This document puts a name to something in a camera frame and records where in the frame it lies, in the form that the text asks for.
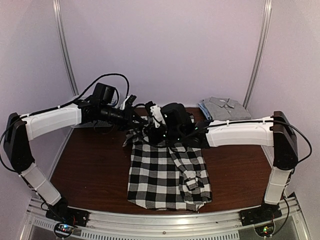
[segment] black cable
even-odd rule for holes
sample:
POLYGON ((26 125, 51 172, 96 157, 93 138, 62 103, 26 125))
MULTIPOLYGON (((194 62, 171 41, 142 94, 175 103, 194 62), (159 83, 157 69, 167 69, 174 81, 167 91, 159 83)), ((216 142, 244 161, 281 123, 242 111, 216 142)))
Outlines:
POLYGON ((49 206, 48 203, 45 203, 45 205, 48 207, 50 212, 52 212, 58 219, 60 219, 61 221, 65 221, 62 217, 60 217, 58 214, 56 214, 56 212, 49 206))
POLYGON ((117 104, 119 103, 119 100, 120 100, 120 96, 119 96, 118 89, 115 89, 115 93, 116 93, 116 102, 115 102, 115 104, 113 105, 113 107, 114 107, 114 106, 117 106, 117 104))
POLYGON ((134 114, 133 116, 134 118, 132 119, 133 121, 137 121, 141 126, 142 125, 147 125, 149 122, 148 120, 142 118, 141 116, 139 116, 138 114, 134 114))
POLYGON ((111 133, 115 129, 115 125, 112 124, 111 129, 109 131, 106 131, 106 132, 98 131, 97 130, 97 123, 98 123, 98 121, 96 121, 95 124, 93 125, 93 130, 97 134, 107 135, 107 134, 111 133))
POLYGON ((281 227, 279 227, 279 229, 276 232, 272 233, 272 237, 280 232, 280 230, 285 226, 285 224, 286 224, 286 222, 288 221, 288 218, 289 218, 290 207, 289 207, 288 201, 287 201, 287 199, 286 199, 286 197, 284 195, 283 195, 283 200, 285 201, 285 204, 286 204, 286 206, 288 208, 288 213, 286 214, 286 218, 285 218, 283 224, 281 225, 281 227))
POLYGON ((158 124, 163 125, 163 123, 162 123, 162 122, 159 122, 158 119, 156 119, 155 116, 152 116, 152 118, 153 118, 158 124))
POLYGON ((41 208, 43 211, 47 211, 46 209, 43 208, 44 204, 46 204, 46 202, 41 203, 41 207, 40 207, 40 208, 41 208))
MULTIPOLYGON (((125 97, 127 97, 128 94, 129 94, 129 89, 130 89, 130 84, 129 84, 129 80, 127 79, 127 77, 125 75, 121 74, 121 73, 107 73, 107 74, 103 74, 103 75, 99 76, 92 83, 90 83, 90 85, 79 96, 77 96, 75 99, 73 99, 73 100, 71 100, 71 101, 69 101, 69 102, 67 102, 65 104, 62 104, 60 106, 60 108, 64 108, 64 107, 66 107, 66 106, 68 106, 70 104, 73 104, 75 101, 79 100, 97 81, 99 81, 100 79, 102 79, 104 77, 109 77, 109 76, 120 76, 120 77, 125 79, 125 81, 126 81, 126 94, 125 94, 125 97)), ((31 113, 30 116, 34 116, 34 115, 37 115, 37 114, 43 114, 43 113, 46 113, 46 112, 49 112, 49 111, 53 111, 53 110, 57 110, 57 109, 59 109, 59 107, 55 106, 55 107, 51 107, 51 108, 48 108, 48 109, 35 111, 35 112, 31 113)))

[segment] black mounting bracket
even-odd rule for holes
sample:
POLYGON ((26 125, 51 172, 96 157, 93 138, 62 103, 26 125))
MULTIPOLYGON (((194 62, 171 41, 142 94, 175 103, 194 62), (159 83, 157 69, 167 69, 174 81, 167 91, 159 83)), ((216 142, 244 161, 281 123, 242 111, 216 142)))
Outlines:
POLYGON ((30 150, 26 122, 15 112, 10 114, 6 128, 8 131, 4 137, 3 149, 13 169, 21 173, 35 162, 30 150))
MULTIPOLYGON (((88 211, 68 207, 67 213, 68 213, 68 216, 70 216, 70 217, 65 220, 66 224, 68 224, 70 226, 76 225, 79 227, 86 227, 87 226, 87 221, 88 221, 88 217, 89 217, 88 211)), ((52 220, 61 222, 61 219, 59 219, 50 210, 47 210, 45 217, 48 219, 52 219, 52 220)))
POLYGON ((274 148, 273 166, 284 171, 294 169, 298 164, 297 136, 287 125, 289 121, 282 111, 275 111, 272 118, 278 121, 271 129, 274 148))
POLYGON ((261 206, 240 211, 242 226, 260 224, 271 221, 272 219, 280 218, 281 216, 282 213, 279 209, 279 204, 271 205, 263 203, 261 206))

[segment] checkered shirt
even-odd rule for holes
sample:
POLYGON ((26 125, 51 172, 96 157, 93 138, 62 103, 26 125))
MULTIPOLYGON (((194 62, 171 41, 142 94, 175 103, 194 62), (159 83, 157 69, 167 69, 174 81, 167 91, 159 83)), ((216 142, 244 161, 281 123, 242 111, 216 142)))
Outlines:
POLYGON ((141 141, 133 130, 126 134, 124 146, 127 144, 132 144, 127 189, 129 202, 153 210, 198 211, 212 201, 200 148, 188 147, 186 151, 183 146, 176 145, 172 151, 153 147, 141 141))

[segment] wooden table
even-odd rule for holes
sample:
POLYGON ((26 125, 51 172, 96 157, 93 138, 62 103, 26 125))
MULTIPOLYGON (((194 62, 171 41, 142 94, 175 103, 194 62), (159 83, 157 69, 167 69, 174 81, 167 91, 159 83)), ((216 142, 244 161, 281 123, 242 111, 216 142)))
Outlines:
MULTIPOLYGON (((188 108, 195 120, 198 108, 188 108)), ((70 206, 125 214, 177 214, 190 211, 154 211, 127 201, 131 147, 122 147, 125 133, 108 135, 92 128, 73 131, 51 182, 70 206)), ((260 146, 230 145, 202 150, 213 199, 200 213, 252 207, 261 204, 271 173, 260 146)))

